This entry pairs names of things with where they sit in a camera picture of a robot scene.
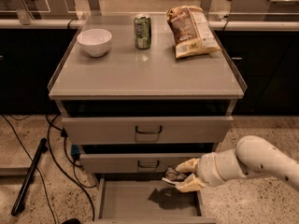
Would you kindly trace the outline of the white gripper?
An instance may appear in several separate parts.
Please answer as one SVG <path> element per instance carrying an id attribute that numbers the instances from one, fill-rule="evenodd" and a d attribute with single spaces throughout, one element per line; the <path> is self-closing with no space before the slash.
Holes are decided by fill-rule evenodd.
<path id="1" fill-rule="evenodd" d="M 180 173 L 197 173 L 189 175 L 183 182 L 175 185 L 180 192 L 201 190 L 206 184 L 210 187 L 223 185 L 225 181 L 219 175 L 216 167 L 216 153 L 208 153 L 199 158 L 189 159 L 176 167 Z"/>

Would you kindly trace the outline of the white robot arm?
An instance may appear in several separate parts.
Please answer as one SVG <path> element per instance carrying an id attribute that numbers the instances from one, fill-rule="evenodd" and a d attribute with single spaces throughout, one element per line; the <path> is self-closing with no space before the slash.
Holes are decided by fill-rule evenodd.
<path id="1" fill-rule="evenodd" d="M 235 179 L 251 179 L 270 175 L 299 190 L 299 163 L 265 139 L 248 135 L 235 148 L 204 154 L 176 167 L 190 173 L 175 185 L 181 192 L 199 191 L 204 186 L 217 187 Z"/>

